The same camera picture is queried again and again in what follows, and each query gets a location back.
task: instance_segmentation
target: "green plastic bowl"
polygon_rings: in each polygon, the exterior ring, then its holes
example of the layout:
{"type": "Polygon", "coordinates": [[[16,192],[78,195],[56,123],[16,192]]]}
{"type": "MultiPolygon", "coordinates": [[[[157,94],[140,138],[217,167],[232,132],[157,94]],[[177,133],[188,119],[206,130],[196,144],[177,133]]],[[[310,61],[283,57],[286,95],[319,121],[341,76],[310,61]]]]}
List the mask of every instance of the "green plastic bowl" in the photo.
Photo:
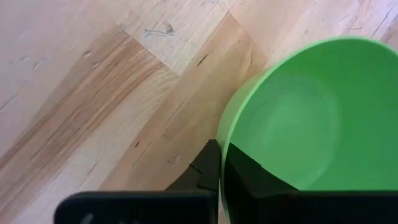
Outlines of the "green plastic bowl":
{"type": "Polygon", "coordinates": [[[357,37],[319,42],[234,94],[217,133],[221,189],[233,143],[299,190],[398,190],[397,135],[398,55],[357,37]]]}

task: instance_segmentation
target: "green bowl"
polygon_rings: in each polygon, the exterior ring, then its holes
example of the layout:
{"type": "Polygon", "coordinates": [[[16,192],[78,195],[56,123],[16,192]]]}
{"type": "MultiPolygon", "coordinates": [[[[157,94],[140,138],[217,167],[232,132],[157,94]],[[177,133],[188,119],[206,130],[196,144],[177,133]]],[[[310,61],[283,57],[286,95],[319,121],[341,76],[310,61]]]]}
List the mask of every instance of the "green bowl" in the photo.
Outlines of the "green bowl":
{"type": "Polygon", "coordinates": [[[398,55],[357,37],[319,42],[234,94],[217,132],[221,189],[233,143],[299,190],[398,190],[397,135],[398,55]]]}

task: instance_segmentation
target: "wooden floor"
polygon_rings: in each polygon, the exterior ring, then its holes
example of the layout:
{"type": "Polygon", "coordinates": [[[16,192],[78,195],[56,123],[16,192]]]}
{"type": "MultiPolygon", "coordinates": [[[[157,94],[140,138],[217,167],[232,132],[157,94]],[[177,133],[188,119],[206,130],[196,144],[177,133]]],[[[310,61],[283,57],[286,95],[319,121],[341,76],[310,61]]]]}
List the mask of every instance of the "wooden floor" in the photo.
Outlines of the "wooden floor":
{"type": "Polygon", "coordinates": [[[164,189],[239,86],[293,50],[339,35],[398,50],[397,3],[1,1],[0,223],[51,223],[74,192],[164,189]]]}

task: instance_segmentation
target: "black object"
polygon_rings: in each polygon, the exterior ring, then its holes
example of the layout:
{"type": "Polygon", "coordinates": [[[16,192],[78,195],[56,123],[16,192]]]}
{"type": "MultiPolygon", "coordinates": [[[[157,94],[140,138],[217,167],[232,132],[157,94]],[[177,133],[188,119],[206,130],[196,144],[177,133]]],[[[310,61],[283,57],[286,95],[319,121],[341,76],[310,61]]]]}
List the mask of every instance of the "black object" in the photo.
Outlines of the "black object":
{"type": "MultiPolygon", "coordinates": [[[[161,192],[85,192],[65,199],[55,224],[217,223],[221,149],[209,140],[161,192]]],[[[225,196],[232,224],[398,223],[397,192],[301,192],[230,144],[225,196]]]]}

